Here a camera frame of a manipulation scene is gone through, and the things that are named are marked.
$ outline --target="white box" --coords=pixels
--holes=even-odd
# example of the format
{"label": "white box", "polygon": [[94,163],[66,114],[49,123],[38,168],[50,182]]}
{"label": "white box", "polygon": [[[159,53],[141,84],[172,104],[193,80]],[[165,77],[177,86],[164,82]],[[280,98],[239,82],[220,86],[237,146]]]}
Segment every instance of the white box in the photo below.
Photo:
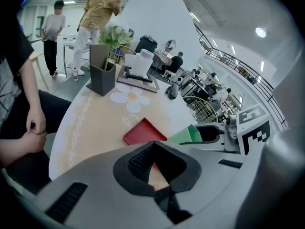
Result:
{"label": "white box", "polygon": [[262,104],[237,113],[237,139],[240,153],[247,155],[251,148],[262,147],[270,137],[270,114]]}

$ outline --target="vent slot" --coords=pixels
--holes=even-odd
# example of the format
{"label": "vent slot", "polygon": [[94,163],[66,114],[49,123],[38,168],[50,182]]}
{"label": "vent slot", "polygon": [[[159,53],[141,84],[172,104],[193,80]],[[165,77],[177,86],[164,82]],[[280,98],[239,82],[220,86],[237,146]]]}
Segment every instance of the vent slot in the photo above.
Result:
{"label": "vent slot", "polygon": [[224,165],[224,166],[230,166],[230,167],[237,168],[237,169],[240,169],[240,167],[242,167],[242,165],[243,165],[242,163],[234,162],[234,161],[226,160],[226,159],[221,159],[218,161],[218,163],[221,165]]}
{"label": "vent slot", "polygon": [[59,223],[64,223],[71,213],[81,196],[84,194],[88,185],[75,182],[63,195],[48,209],[46,214]]}

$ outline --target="white flower pattern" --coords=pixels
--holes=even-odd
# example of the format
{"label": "white flower pattern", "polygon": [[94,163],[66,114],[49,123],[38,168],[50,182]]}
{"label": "white flower pattern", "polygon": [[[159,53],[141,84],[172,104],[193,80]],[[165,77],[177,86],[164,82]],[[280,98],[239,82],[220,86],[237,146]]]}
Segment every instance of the white flower pattern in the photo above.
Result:
{"label": "white flower pattern", "polygon": [[128,85],[118,83],[117,89],[120,93],[112,93],[110,98],[118,104],[127,103],[126,107],[130,113],[138,113],[141,111],[141,105],[149,105],[150,100],[146,96],[142,96],[143,90],[137,87],[129,87]]}

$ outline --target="hand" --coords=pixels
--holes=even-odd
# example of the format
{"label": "hand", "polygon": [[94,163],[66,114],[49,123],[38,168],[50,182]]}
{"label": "hand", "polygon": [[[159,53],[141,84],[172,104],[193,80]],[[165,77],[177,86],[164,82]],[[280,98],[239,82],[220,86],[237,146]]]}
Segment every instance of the hand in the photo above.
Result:
{"label": "hand", "polygon": [[43,150],[43,147],[47,140],[47,133],[35,134],[32,131],[30,133],[25,133],[20,140],[22,148],[27,153],[38,153]]}
{"label": "hand", "polygon": [[32,130],[35,134],[41,134],[46,130],[46,118],[41,107],[30,107],[28,118],[27,118],[27,133],[31,132],[31,124],[35,124],[34,129]]}

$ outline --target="white pants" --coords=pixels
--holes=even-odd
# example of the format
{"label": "white pants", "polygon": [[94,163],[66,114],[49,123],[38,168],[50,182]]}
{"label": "white pants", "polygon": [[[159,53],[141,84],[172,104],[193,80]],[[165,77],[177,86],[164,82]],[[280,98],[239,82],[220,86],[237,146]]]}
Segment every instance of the white pants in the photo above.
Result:
{"label": "white pants", "polygon": [[81,68],[82,54],[86,48],[87,41],[92,37],[92,44],[96,44],[98,40],[98,30],[80,27],[73,51],[73,67],[77,70]]}

